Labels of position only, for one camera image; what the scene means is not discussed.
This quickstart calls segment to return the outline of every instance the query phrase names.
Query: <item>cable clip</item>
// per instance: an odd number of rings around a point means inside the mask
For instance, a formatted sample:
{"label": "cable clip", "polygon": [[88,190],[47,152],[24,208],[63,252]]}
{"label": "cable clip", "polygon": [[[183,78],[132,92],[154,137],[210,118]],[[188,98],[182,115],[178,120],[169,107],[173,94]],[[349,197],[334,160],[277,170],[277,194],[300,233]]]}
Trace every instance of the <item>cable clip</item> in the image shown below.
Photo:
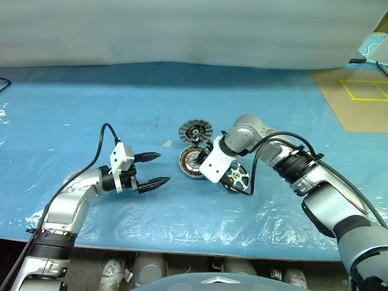
{"label": "cable clip", "polygon": [[303,153],[303,152],[305,152],[303,149],[304,149],[304,145],[301,144],[298,147],[294,148],[294,150],[291,152],[290,155],[296,155],[299,152]]}
{"label": "cable clip", "polygon": [[321,158],[323,158],[325,155],[323,153],[317,153],[314,157],[314,161],[319,161]]}

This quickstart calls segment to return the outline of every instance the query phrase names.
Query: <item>cardboard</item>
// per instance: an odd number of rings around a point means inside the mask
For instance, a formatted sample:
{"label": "cardboard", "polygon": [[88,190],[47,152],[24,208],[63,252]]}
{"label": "cardboard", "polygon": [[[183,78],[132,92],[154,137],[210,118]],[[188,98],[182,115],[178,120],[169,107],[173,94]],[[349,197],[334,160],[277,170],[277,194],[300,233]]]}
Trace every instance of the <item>cardboard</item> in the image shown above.
{"label": "cardboard", "polygon": [[380,72],[317,70],[313,77],[349,132],[388,132],[388,78]]}

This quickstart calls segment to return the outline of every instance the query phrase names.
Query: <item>copper wire coil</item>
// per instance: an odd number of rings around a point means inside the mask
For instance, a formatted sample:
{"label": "copper wire coil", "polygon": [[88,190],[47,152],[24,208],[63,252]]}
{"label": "copper wire coil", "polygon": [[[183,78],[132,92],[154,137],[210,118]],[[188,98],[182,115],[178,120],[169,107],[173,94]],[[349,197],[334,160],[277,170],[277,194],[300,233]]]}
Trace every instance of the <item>copper wire coil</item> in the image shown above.
{"label": "copper wire coil", "polygon": [[179,157],[179,165],[182,171],[191,178],[203,178],[202,173],[199,171],[200,165],[195,162],[201,150],[200,147],[188,147],[182,151]]}

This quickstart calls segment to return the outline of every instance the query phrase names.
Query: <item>white fabric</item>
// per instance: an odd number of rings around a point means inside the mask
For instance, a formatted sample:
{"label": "white fabric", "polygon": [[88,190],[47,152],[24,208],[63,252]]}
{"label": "white fabric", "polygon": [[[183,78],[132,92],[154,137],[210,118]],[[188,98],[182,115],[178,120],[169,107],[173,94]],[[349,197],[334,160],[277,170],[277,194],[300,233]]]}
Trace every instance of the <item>white fabric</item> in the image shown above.
{"label": "white fabric", "polygon": [[2,0],[0,66],[342,67],[387,0]]}
{"label": "white fabric", "polygon": [[124,264],[122,259],[110,259],[102,270],[97,291],[118,291],[124,277]]}

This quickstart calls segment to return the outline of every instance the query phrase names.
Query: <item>white object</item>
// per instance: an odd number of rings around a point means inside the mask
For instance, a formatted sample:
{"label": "white object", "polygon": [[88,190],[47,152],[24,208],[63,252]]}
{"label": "white object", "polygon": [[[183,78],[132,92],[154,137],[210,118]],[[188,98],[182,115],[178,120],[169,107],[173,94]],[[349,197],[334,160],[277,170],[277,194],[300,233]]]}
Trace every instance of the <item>white object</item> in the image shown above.
{"label": "white object", "polygon": [[378,44],[374,51],[368,56],[368,59],[388,65],[388,36]]}
{"label": "white object", "polygon": [[0,67],[343,67],[386,11],[387,0],[2,1]]}
{"label": "white object", "polygon": [[238,155],[228,156],[219,147],[222,135],[213,141],[213,150],[199,167],[199,171],[211,182],[218,183],[223,174],[229,169],[230,163],[239,158]]}
{"label": "white object", "polygon": [[122,192],[120,174],[122,171],[126,171],[132,165],[135,157],[133,156],[132,148],[129,145],[125,145],[122,142],[118,142],[115,149],[109,156],[110,166],[113,178],[115,180],[115,186],[117,193]]}
{"label": "white object", "polygon": [[300,269],[288,269],[284,274],[284,282],[299,288],[307,289],[307,280]]}
{"label": "white object", "polygon": [[129,283],[131,281],[132,277],[133,277],[133,273],[130,270],[128,270],[127,268],[125,268],[125,270],[124,270],[124,280],[127,283]]}
{"label": "white object", "polygon": [[118,291],[124,277],[123,265],[121,259],[110,259],[102,270],[97,291]]}
{"label": "white object", "polygon": [[271,277],[271,279],[275,279],[278,281],[282,281],[282,279],[283,279],[281,271],[278,269],[275,269],[275,268],[271,268],[270,277]]}

